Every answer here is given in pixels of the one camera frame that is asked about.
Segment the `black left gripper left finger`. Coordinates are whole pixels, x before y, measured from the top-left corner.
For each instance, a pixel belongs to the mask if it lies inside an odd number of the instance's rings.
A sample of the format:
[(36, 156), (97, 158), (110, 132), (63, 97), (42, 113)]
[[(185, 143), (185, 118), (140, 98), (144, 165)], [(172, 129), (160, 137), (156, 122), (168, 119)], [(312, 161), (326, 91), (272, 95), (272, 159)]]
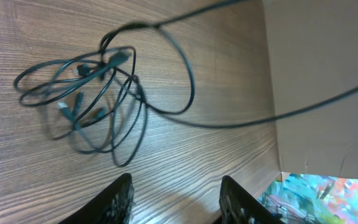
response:
[(134, 187), (130, 173), (124, 173), (86, 205), (59, 224), (128, 224), (134, 205)]

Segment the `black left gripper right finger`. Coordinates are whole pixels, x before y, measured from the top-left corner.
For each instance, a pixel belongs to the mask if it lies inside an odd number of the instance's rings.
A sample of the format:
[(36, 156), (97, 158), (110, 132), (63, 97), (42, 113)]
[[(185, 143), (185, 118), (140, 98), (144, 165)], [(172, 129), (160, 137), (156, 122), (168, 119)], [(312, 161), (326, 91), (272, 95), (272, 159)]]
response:
[(222, 177), (219, 206), (223, 224), (284, 224), (232, 177)]

